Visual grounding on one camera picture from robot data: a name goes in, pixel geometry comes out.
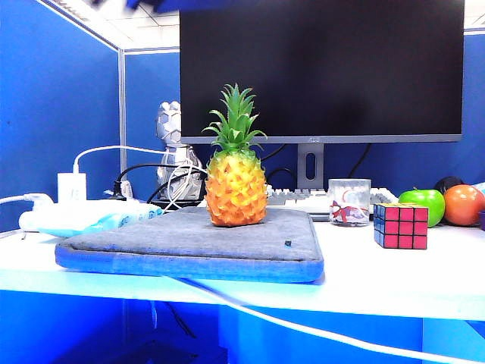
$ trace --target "white desk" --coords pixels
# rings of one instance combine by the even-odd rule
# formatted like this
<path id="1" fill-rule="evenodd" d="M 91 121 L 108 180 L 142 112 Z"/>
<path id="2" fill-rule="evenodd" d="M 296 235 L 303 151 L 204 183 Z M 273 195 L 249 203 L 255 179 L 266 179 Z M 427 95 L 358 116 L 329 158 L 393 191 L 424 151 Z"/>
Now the white desk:
<path id="1" fill-rule="evenodd" d="M 485 231 L 433 227 L 427 250 L 383 249 L 373 228 L 315 223 L 325 259 L 313 284 L 201 280 L 252 306 L 485 320 Z M 0 290 L 215 303 L 166 277 L 84 273 L 55 264 L 56 238 L 0 239 Z"/>

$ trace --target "pineapple crown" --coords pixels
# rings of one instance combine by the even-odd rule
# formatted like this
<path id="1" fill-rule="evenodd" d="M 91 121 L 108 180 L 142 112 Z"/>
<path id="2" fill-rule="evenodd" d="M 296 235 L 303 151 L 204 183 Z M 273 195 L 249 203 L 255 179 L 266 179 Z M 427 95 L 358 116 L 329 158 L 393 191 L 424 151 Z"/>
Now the pineapple crown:
<path id="1" fill-rule="evenodd" d="M 209 113 L 216 114 L 220 121 L 214 121 L 202 130 L 202 132 L 212 130 L 217 134 L 212 145 L 219 145 L 223 150 L 248 149 L 252 145 L 251 139 L 256 135 L 267 137 L 260 130 L 250 130 L 253 121 L 258 117 L 258 114 L 251 115 L 252 99 L 255 97 L 255 95 L 249 95 L 251 91 L 252 89 L 244 89 L 240 92 L 237 83 L 235 86 L 225 85 L 224 90 L 221 91 L 224 96 L 221 101 L 227 107 L 227 116 L 218 110 L 210 110 Z"/>

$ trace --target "computer monitor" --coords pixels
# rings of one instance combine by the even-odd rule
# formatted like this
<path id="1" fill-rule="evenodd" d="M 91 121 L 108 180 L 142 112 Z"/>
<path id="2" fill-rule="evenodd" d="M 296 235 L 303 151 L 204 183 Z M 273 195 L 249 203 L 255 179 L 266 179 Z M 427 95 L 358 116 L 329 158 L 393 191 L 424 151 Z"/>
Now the computer monitor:
<path id="1" fill-rule="evenodd" d="M 462 134 L 465 0 L 246 0 L 180 12 L 182 141 L 210 143 L 226 83 L 251 87 L 258 143 L 298 143 L 299 187 L 323 143 Z M 311 152 L 317 177 L 300 168 Z"/>

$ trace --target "monitor stand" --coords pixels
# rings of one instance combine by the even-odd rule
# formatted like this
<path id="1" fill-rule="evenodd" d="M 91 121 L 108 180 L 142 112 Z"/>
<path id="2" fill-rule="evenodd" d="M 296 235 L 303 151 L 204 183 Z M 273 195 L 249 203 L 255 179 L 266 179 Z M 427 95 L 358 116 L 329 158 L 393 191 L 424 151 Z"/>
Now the monitor stand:
<path id="1" fill-rule="evenodd" d="M 324 144 L 298 145 L 297 188 L 324 188 Z"/>

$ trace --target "white cable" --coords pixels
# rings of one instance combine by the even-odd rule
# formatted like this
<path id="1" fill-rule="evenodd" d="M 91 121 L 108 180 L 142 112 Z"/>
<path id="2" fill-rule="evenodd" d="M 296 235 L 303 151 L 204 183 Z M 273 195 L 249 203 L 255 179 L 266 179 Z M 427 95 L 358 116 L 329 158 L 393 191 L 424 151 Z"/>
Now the white cable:
<path id="1" fill-rule="evenodd" d="M 25 201 L 25 198 L 23 195 L 4 197 L 3 199 L 0 199 L 0 204 L 14 201 Z"/>
<path id="2" fill-rule="evenodd" d="M 4 197 L 3 199 L 0 199 L 0 205 L 2 203 L 15 201 L 31 201 L 34 202 L 34 205 L 37 204 L 38 206 L 42 204 L 54 203 L 52 199 L 45 193 L 26 193 L 25 195 Z"/>
<path id="3" fill-rule="evenodd" d="M 189 167 L 189 169 L 187 170 L 187 176 L 185 178 L 185 181 L 182 185 L 180 185 L 176 190 L 175 190 L 175 194 L 174 196 L 171 195 L 170 193 L 170 187 L 171 187 L 171 182 L 172 182 L 172 179 L 174 178 L 174 175 L 175 175 L 175 172 L 177 170 L 180 170 L 181 168 L 186 168 L 186 167 Z M 170 175 L 170 177 L 168 178 L 168 182 L 167 182 L 167 196 L 168 196 L 168 199 L 170 200 L 170 203 L 165 207 L 165 209 L 168 209 L 170 206 L 175 206 L 177 207 L 178 209 L 180 209 L 180 206 L 178 206 L 175 201 L 177 201 L 183 194 L 183 192 L 185 191 L 185 189 L 189 186 L 189 182 L 190 182 L 190 174 L 192 173 L 192 167 L 193 167 L 193 164 L 189 164 L 189 165 L 179 165 L 178 167 L 176 167 L 174 169 L 174 171 L 172 172 L 172 174 Z"/>
<path id="4" fill-rule="evenodd" d="M 153 329 L 156 330 L 158 327 L 158 314 L 157 314 L 157 307 L 155 306 L 155 301 L 150 301 L 150 306 L 152 307 Z"/>
<path id="5" fill-rule="evenodd" d="M 175 155 L 175 153 L 173 153 L 173 152 L 138 148 L 138 147 L 135 147 L 135 146 L 99 146 L 97 148 L 87 149 L 84 152 L 81 152 L 80 154 L 77 155 L 77 157 L 74 159 L 73 173 L 79 173 L 79 160 L 83 155 L 86 155 L 86 154 L 91 153 L 91 152 L 98 152 L 100 150 L 108 150 L 108 149 L 128 149 L 128 150 L 136 150 L 137 152 L 147 152 L 147 153 L 162 154 L 162 155 Z"/>
<path id="6" fill-rule="evenodd" d="M 177 177 L 175 175 L 175 172 L 178 170 L 178 169 L 181 169 L 181 168 L 188 168 L 188 171 L 187 171 L 187 178 L 186 178 L 186 181 L 184 183 L 184 185 L 180 188 L 177 189 L 176 193 L 174 196 L 171 195 L 171 192 L 170 192 L 170 185 L 171 185 L 171 181 Z M 170 201 L 170 203 L 165 206 L 164 208 L 164 212 L 166 212 L 171 206 L 175 206 L 177 207 L 178 209 L 180 209 L 180 206 L 178 206 L 175 202 L 177 201 L 177 199 L 180 197 L 180 195 L 183 193 L 183 191 L 189 186 L 189 178 L 188 176 L 190 176 L 190 174 L 192 173 L 192 169 L 196 169 L 197 171 L 201 171 L 203 173 L 206 173 L 207 174 L 207 171 L 205 169 L 202 169 L 200 167 L 197 167 L 195 166 L 192 161 L 189 163 L 189 164 L 185 164 L 185 165 L 179 165 L 177 166 L 174 171 L 171 173 L 170 177 L 168 178 L 168 182 L 167 182 L 167 197 Z"/>
<path id="7" fill-rule="evenodd" d="M 213 300 L 216 300 L 219 303 L 222 303 L 226 306 L 229 306 L 233 309 L 236 309 L 240 312 L 247 313 L 249 315 L 253 315 L 255 317 L 258 317 L 260 319 L 263 319 L 268 322 L 272 322 L 276 325 L 283 326 L 285 328 L 290 328 L 295 331 L 301 331 L 306 334 L 318 336 L 318 337 L 323 337 L 325 339 L 333 340 L 333 341 L 338 341 L 343 344 L 348 344 L 353 347 L 359 347 L 364 350 L 369 350 L 369 351 L 374 351 L 377 353 L 384 353 L 384 354 L 389 354 L 389 355 L 395 355 L 395 356 L 404 356 L 407 358 L 412 358 L 412 359 L 420 359 L 420 360 L 428 360 L 431 362 L 444 362 L 444 363 L 451 363 L 451 364 L 478 364 L 478 363 L 484 363 L 484 362 L 478 362 L 474 360 L 467 360 L 467 359 L 459 359 L 455 358 L 452 356 L 444 356 L 444 355 L 438 355 L 438 354 L 432 354 L 432 353 L 424 353 L 421 351 L 415 351 L 415 350 L 408 350 L 408 349 L 400 349 L 397 347 L 388 347 L 386 345 L 380 345 L 380 344 L 373 344 L 369 343 L 367 341 L 355 339 L 353 337 L 345 336 L 342 334 L 336 334 L 331 331 L 326 331 L 322 330 L 320 328 L 312 328 L 309 326 L 301 325 L 301 324 L 296 324 L 295 322 L 289 322 L 287 320 L 283 320 L 281 318 L 276 318 L 270 315 L 266 315 L 262 312 L 255 311 L 254 309 L 249 309 L 247 307 L 241 306 L 240 304 L 235 302 L 235 299 L 232 297 L 223 297 L 219 293 L 216 293 L 212 288 L 200 284 L 197 281 L 193 281 L 187 278 L 172 278 L 175 281 L 183 282 L 184 284 L 187 284 L 189 287 L 197 289 L 198 291 L 201 291 L 205 293 L 207 296 L 212 298 Z"/>

